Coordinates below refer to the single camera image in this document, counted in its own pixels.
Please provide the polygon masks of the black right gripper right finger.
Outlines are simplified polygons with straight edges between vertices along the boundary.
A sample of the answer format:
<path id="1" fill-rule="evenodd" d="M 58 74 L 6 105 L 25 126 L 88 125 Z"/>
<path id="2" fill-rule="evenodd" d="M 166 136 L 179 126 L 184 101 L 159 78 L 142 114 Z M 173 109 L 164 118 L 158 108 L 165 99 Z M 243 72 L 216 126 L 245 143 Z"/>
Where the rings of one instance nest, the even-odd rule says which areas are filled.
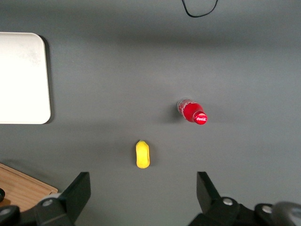
<path id="1" fill-rule="evenodd" d="M 253 211 L 232 198 L 221 197 L 206 172 L 197 173 L 197 199 L 202 212 L 190 226 L 253 226 Z"/>

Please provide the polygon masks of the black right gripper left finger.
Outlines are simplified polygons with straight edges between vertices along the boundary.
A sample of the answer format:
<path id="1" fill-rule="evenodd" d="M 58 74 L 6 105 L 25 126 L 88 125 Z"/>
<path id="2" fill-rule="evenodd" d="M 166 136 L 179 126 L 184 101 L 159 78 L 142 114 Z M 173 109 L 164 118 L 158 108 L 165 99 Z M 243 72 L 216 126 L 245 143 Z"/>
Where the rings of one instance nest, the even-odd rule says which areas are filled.
<path id="1" fill-rule="evenodd" d="M 91 196 L 89 172 L 81 172 L 62 192 L 46 196 L 20 214 L 21 226 L 73 226 Z"/>

